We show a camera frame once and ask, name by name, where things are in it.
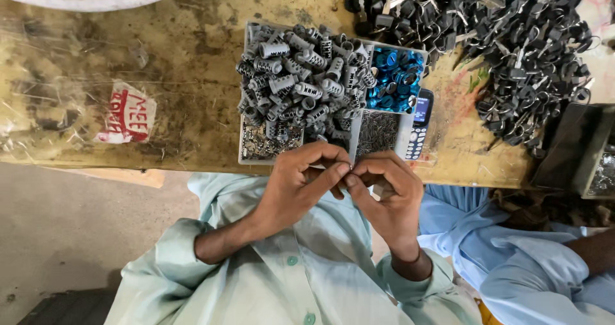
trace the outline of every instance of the fingernail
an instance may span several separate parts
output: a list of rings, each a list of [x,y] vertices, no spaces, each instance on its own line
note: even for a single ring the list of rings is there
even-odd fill
[[[343,163],[342,165],[337,167],[337,171],[338,173],[340,173],[341,176],[344,176],[350,171],[350,165],[348,165],[347,163]]]
[[[355,175],[348,175],[344,178],[344,181],[348,187],[353,187],[357,184],[357,179],[355,179],[355,177]]]

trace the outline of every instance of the wooden workbench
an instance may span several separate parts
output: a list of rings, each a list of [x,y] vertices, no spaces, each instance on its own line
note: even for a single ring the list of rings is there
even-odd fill
[[[610,20],[608,1],[590,2],[601,6]],[[0,161],[245,173],[269,172],[237,164],[234,65],[245,21],[324,23],[351,35],[354,19],[343,0],[163,0],[98,14],[0,0],[0,16]],[[519,187],[529,159],[521,147],[485,150],[493,136],[473,104],[487,72],[469,72],[473,63],[453,69],[458,57],[442,56],[425,79],[435,106],[415,171],[426,183]],[[612,69],[611,60],[600,67]],[[156,101],[148,143],[92,141],[104,129],[115,79]]]

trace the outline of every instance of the green button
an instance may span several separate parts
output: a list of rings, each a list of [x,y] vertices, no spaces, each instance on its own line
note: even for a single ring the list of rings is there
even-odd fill
[[[286,259],[286,264],[288,264],[288,266],[293,266],[293,265],[295,265],[298,261],[299,261],[299,259],[297,259],[297,257],[295,257],[295,256],[290,256],[290,257],[288,257],[288,259]]]
[[[306,317],[303,319],[303,325],[314,325],[316,322],[316,315],[313,313],[307,313]]]

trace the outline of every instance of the hand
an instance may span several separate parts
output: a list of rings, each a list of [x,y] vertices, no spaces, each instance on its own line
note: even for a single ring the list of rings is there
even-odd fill
[[[310,165],[322,164],[327,169]],[[346,150],[324,141],[313,142],[280,154],[257,208],[247,216],[262,240],[293,225],[331,190],[343,199],[338,182],[350,171]]]
[[[352,200],[394,256],[413,262],[419,258],[419,206],[423,186],[418,176],[393,151],[373,153],[359,162],[344,181]],[[367,187],[384,187],[376,201]]]

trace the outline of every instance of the gray floor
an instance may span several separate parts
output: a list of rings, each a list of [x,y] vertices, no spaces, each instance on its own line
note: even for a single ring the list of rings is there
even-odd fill
[[[0,163],[0,324],[53,292],[115,288],[166,227],[196,217],[188,172],[161,189]]]

